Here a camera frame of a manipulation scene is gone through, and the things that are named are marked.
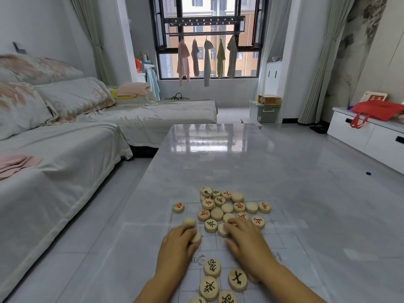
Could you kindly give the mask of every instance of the forearm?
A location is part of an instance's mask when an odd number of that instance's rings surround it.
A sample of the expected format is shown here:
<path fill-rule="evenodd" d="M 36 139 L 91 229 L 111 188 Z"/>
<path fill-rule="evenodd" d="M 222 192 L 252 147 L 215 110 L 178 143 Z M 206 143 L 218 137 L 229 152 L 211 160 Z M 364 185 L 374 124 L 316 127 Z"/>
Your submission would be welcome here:
<path fill-rule="evenodd" d="M 261 281 L 280 303 L 324 303 L 313 290 L 302 283 L 289 269 L 276 263 L 268 266 Z"/>
<path fill-rule="evenodd" d="M 176 288 L 173 280 L 154 276 L 143 287 L 133 303 L 166 303 Z"/>

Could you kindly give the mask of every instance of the window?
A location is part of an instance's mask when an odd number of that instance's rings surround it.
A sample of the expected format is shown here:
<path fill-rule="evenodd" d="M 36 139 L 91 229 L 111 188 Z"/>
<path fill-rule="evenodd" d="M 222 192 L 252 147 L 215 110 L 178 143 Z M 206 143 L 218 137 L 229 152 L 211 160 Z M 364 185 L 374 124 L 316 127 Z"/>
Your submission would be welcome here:
<path fill-rule="evenodd" d="M 194 25 L 194 26 L 192 27 L 192 30 L 193 30 L 194 33 L 196 33 L 196 32 L 203 32 L 203 25 Z"/>
<path fill-rule="evenodd" d="M 213 48 L 210 50 L 210 59 L 215 60 L 216 59 L 216 49 Z"/>
<path fill-rule="evenodd" d="M 232 35 L 235 36 L 237 50 L 240 52 L 236 56 L 236 69 L 238 69 L 236 78 L 250 77 L 250 74 L 254 74 L 254 70 L 255 74 L 259 76 L 260 63 L 258 60 L 262 44 L 265 41 L 263 25 L 265 25 L 267 17 L 268 3 L 269 0 L 150 0 L 157 54 L 155 65 L 158 66 L 159 79 L 178 79 L 178 43 L 181 39 L 184 39 L 189 51 L 191 51 L 194 39 L 198 43 L 197 59 L 200 60 L 199 69 L 203 74 L 205 56 L 206 58 L 209 56 L 212 62 L 216 62 L 220 39 L 226 49 Z M 217 25 L 214 23 L 201 25 L 199 18 L 205 16 L 217 17 Z M 240 16 L 245 17 L 241 23 L 239 22 Z M 205 51 L 203 48 L 206 39 L 213 44 L 213 49 L 210 51 Z M 228 61 L 224 62 L 225 73 L 228 71 L 228 67 Z M 213 72 L 212 76 L 212 79 L 217 79 L 217 71 Z M 192 79 L 194 78 L 202 78 L 202 75 L 192 76 Z"/>
<path fill-rule="evenodd" d="M 203 0 L 192 0 L 192 6 L 203 6 Z"/>
<path fill-rule="evenodd" d="M 198 47 L 198 59 L 203 59 L 203 47 Z"/>
<path fill-rule="evenodd" d="M 210 10 L 217 10 L 217 0 L 210 0 Z"/>
<path fill-rule="evenodd" d="M 227 10 L 227 0 L 219 0 L 219 10 Z"/>

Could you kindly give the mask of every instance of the hanging clothes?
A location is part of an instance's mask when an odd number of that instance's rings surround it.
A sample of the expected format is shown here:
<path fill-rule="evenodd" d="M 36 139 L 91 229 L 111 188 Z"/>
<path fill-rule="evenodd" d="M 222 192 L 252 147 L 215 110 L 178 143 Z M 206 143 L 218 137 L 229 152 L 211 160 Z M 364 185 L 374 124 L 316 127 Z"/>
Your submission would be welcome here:
<path fill-rule="evenodd" d="M 237 44 L 235 43 L 234 35 L 230 38 L 227 44 L 227 49 L 230 51 L 229 55 L 229 69 L 227 70 L 227 76 L 231 79 L 235 77 L 235 62 L 237 60 Z"/>
<path fill-rule="evenodd" d="M 178 44 L 178 65 L 177 65 L 177 73 L 179 76 L 180 87 L 182 87 L 183 76 L 186 76 L 187 80 L 190 81 L 188 57 L 189 57 L 189 51 L 187 45 L 184 43 L 184 40 L 181 40 Z"/>
<path fill-rule="evenodd" d="M 223 77 L 223 62 L 226 59 L 222 39 L 220 39 L 219 50 L 217 51 L 216 59 L 217 59 L 217 76 L 221 79 Z"/>
<path fill-rule="evenodd" d="M 210 80 L 210 74 L 212 73 L 212 70 L 210 68 L 210 53 L 209 50 L 213 49 L 213 45 L 209 40 L 205 40 L 205 68 L 204 68 L 204 73 L 203 73 L 203 80 L 205 87 L 209 87 L 209 80 Z"/>
<path fill-rule="evenodd" d="M 192 55 L 192 62 L 194 64 L 194 76 L 196 76 L 196 77 L 199 76 L 198 53 L 199 53 L 198 44 L 196 43 L 196 40 L 194 39 L 194 42 L 192 43 L 191 55 Z"/>
<path fill-rule="evenodd" d="M 160 88 L 157 84 L 157 75 L 152 68 L 146 69 L 146 77 L 151 91 L 153 91 L 155 98 L 160 101 Z"/>

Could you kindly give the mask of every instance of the cabinet door handle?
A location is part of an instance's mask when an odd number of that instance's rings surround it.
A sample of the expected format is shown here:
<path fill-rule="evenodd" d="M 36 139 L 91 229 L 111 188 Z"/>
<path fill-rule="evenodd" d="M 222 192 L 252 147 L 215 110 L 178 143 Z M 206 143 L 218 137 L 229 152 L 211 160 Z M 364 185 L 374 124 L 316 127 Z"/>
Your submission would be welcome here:
<path fill-rule="evenodd" d="M 399 143 L 404 143 L 404 137 L 397 136 L 396 141 Z"/>

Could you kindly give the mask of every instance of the hand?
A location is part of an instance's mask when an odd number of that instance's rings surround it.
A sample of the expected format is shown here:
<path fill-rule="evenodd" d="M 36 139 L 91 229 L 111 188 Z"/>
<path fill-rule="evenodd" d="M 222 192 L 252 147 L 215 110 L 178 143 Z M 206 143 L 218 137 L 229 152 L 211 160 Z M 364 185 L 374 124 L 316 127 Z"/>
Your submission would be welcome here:
<path fill-rule="evenodd" d="M 262 280 L 265 270 L 278 265 L 260 230 L 250 220 L 232 218 L 224 228 L 235 240 L 227 239 L 227 248 L 250 274 Z"/>
<path fill-rule="evenodd" d="M 158 252 L 155 277 L 161 282 L 168 283 L 173 289 L 184 277 L 189 262 L 199 247 L 199 244 L 188 246 L 195 234 L 195 228 L 182 225 L 172 229 L 163 238 Z"/>

